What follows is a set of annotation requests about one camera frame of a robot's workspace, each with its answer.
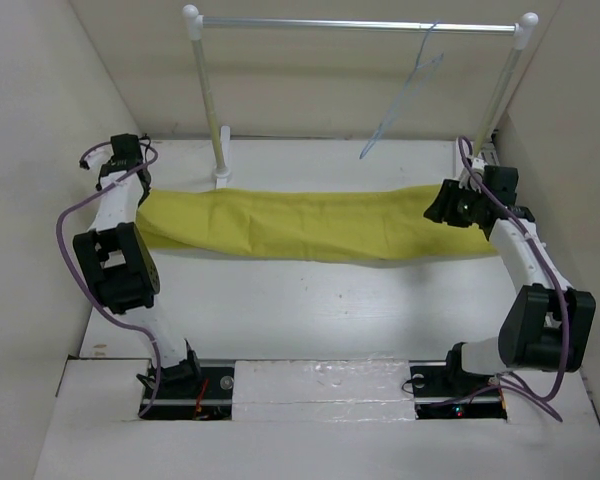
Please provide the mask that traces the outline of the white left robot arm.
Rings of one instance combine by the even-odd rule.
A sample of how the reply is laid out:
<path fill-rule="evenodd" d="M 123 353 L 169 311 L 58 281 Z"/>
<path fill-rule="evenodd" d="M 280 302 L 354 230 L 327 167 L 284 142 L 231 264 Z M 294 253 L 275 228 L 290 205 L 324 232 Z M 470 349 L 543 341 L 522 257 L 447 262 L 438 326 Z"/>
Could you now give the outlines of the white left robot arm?
<path fill-rule="evenodd" d="M 189 342 L 158 303 L 158 269 L 135 223 L 138 208 L 150 195 L 151 151 L 148 137 L 127 133 L 83 155 L 80 167 L 98 171 L 97 212 L 72 246 L 97 303 L 116 321 L 151 335 L 148 347 L 158 350 L 156 365 L 139 379 L 168 396 L 188 397 L 202 387 L 203 373 Z"/>

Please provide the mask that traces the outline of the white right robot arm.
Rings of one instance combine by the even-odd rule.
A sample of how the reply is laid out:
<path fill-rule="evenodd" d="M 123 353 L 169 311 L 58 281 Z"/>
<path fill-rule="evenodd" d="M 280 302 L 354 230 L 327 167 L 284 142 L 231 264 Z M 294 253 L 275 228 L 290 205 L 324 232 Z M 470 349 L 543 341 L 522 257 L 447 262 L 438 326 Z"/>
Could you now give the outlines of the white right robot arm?
<path fill-rule="evenodd" d="M 596 310 L 593 295 L 573 287 L 558 271 L 531 211 L 517 205 L 517 170 L 476 157 L 463 164 L 460 178 L 442 183 L 424 216 L 448 226 L 478 227 L 501 257 L 516 298 L 497 336 L 458 343 L 448 352 L 445 387 L 463 394 L 479 376 L 579 370 Z"/>

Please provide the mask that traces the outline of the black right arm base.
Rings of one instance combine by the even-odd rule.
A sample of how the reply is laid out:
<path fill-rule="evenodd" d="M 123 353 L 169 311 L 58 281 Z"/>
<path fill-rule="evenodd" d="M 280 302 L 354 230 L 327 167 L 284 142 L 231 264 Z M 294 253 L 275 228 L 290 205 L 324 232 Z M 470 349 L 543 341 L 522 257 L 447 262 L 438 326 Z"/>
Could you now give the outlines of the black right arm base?
<path fill-rule="evenodd" d="M 506 420 L 500 389 L 485 375 L 451 377 L 444 361 L 410 361 L 401 389 L 414 401 L 417 420 Z"/>

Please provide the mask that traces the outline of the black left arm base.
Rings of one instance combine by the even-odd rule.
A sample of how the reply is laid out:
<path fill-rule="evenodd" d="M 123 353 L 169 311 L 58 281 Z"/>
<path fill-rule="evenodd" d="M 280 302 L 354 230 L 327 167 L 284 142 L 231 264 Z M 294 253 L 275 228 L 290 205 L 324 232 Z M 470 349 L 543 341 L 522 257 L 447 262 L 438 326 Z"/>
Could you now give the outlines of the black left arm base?
<path fill-rule="evenodd" d="M 146 375 L 138 374 L 143 386 L 139 406 L 142 420 L 156 421 L 224 421 L 232 418 L 235 363 L 203 361 L 200 380 L 160 386 L 152 406 L 153 368 Z"/>

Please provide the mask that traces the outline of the yellow-green trousers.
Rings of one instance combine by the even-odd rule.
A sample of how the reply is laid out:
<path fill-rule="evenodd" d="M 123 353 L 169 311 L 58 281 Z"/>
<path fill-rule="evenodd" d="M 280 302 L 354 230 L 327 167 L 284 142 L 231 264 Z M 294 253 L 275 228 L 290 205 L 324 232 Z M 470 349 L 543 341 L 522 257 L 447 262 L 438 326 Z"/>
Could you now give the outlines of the yellow-green trousers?
<path fill-rule="evenodd" d="M 434 185 L 340 193 L 153 190 L 136 225 L 152 249 L 250 258 L 345 263 L 495 254 L 477 227 L 424 218 L 436 194 Z"/>

